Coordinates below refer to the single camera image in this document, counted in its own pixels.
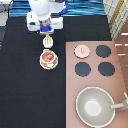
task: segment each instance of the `white bowl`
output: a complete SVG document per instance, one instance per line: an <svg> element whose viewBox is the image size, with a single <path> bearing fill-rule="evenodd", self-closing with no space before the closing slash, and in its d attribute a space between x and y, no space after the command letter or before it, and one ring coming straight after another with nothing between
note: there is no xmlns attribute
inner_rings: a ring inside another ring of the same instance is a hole
<svg viewBox="0 0 128 128"><path fill-rule="evenodd" d="M112 97L99 87L87 87L83 89L76 99L76 111L80 119L94 128L109 125L114 116L115 109Z"/></svg>

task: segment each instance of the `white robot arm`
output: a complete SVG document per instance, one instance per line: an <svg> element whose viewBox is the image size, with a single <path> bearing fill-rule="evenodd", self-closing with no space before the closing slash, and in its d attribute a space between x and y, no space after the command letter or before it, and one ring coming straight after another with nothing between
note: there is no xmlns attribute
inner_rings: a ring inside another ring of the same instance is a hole
<svg viewBox="0 0 128 128"><path fill-rule="evenodd" d="M40 30L40 34L53 33L54 29L63 28L63 18L51 18L51 13L65 9L65 4L49 0L28 0L31 12L27 13L29 31Z"/></svg>

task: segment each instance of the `pink board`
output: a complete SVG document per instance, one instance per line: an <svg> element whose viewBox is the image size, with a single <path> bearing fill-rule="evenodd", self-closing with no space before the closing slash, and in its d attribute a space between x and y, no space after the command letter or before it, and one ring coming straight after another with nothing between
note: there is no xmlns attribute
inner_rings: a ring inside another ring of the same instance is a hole
<svg viewBox="0 0 128 128"><path fill-rule="evenodd" d="M89 48L88 57L81 59L75 56L74 49L78 45L86 45ZM99 45L107 45L111 49L111 55L106 58L99 57L95 51ZM86 62L90 65L91 72L88 76L80 77L75 73L75 65L79 62ZM101 75L98 71L98 65L101 62L112 63L115 67L115 73L112 76ZM125 99L126 87L115 42L83 41L66 43L66 128L90 128L78 117L75 105L79 92L89 86L96 86L106 90L115 103ZM128 110L116 111L114 120L105 128L128 128Z"/></svg>

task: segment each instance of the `white surface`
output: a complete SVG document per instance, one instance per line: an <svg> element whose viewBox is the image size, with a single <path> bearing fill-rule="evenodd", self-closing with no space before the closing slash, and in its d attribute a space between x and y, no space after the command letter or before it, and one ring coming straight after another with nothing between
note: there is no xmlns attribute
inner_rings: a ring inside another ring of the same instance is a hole
<svg viewBox="0 0 128 128"><path fill-rule="evenodd" d="M3 4L10 4L10 2L11 2L12 0L0 0L0 4L1 4L1 2L3 3Z"/></svg>
<svg viewBox="0 0 128 128"><path fill-rule="evenodd" d="M85 105L85 111L90 116L97 116L100 114L101 106L94 100L90 100Z"/></svg>
<svg viewBox="0 0 128 128"><path fill-rule="evenodd" d="M8 19L8 14L6 12L0 13L0 26L5 26Z"/></svg>

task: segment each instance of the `black mat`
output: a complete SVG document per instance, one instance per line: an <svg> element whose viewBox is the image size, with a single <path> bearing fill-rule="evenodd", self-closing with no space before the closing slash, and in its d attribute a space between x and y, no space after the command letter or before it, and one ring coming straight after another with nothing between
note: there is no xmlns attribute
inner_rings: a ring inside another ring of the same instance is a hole
<svg viewBox="0 0 128 128"><path fill-rule="evenodd" d="M75 65L75 72L78 76L87 76L89 75L91 68L86 62L79 62Z"/></svg>
<svg viewBox="0 0 128 128"><path fill-rule="evenodd" d="M43 36L25 34L24 21L8 19L0 50L0 128L66 128L65 42L111 40L107 16L64 17L52 35L59 65L51 71L39 64Z"/></svg>
<svg viewBox="0 0 128 128"><path fill-rule="evenodd" d="M100 63L98 70L103 76L112 76L115 73L114 66L109 62Z"/></svg>
<svg viewBox="0 0 128 128"><path fill-rule="evenodd" d="M99 45L96 48L96 54L102 58L106 58L111 55L111 49L106 45Z"/></svg>

